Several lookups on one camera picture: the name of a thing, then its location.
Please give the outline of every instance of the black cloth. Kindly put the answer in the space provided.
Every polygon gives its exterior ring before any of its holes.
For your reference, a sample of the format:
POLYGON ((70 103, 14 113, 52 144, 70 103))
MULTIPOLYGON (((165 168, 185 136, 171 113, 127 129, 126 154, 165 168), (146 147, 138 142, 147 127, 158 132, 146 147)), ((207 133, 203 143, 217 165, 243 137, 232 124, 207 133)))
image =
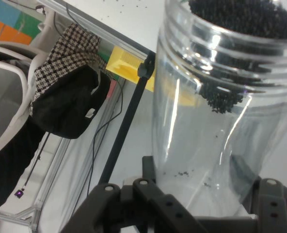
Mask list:
POLYGON ((84 65, 58 79, 33 102, 32 117, 41 129, 60 137, 78 138, 89 126, 107 97, 110 78, 84 65), (86 117, 94 109, 92 117, 86 117))
POLYGON ((45 132, 29 117, 15 137, 0 151, 0 206, 15 189, 45 132))

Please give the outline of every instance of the orange panel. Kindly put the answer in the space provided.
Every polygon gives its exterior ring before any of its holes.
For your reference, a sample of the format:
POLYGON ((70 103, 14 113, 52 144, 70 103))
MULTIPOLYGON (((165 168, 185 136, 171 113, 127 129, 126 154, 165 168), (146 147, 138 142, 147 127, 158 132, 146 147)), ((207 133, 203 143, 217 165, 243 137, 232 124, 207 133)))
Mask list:
MULTIPOLYGON (((2 29, 2 27, 3 23, 0 22, 0 30, 2 29)), ((6 25, 0 36, 0 41, 12 41, 29 45, 32 41, 32 38, 24 33, 18 33, 18 30, 6 25)))

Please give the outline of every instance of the colorful wall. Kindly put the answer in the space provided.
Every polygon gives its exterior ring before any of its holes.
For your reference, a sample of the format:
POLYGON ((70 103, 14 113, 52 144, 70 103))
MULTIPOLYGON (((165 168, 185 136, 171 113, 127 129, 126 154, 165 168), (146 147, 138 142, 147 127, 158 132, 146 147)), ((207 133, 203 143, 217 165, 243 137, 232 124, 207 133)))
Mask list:
POLYGON ((40 22, 0 0, 0 31, 5 25, 0 40, 28 45, 40 32, 38 29, 40 22))

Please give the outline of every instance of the white table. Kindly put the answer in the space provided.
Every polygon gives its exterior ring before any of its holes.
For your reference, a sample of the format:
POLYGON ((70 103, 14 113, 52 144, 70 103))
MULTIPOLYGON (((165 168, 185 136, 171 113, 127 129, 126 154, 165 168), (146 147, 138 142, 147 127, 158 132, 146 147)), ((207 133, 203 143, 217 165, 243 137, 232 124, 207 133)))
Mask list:
POLYGON ((58 13, 70 14, 103 39, 144 58, 156 51, 165 0, 39 0, 58 13))

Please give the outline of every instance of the red object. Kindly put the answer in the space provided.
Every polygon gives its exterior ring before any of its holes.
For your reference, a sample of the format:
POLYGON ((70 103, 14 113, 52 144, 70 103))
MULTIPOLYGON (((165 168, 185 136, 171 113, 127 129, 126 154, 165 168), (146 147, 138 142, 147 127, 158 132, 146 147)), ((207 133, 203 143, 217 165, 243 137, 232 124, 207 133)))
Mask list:
POLYGON ((116 86, 116 80, 111 80, 109 92, 107 94, 107 98, 110 98, 112 96, 112 93, 113 93, 115 86, 116 86))

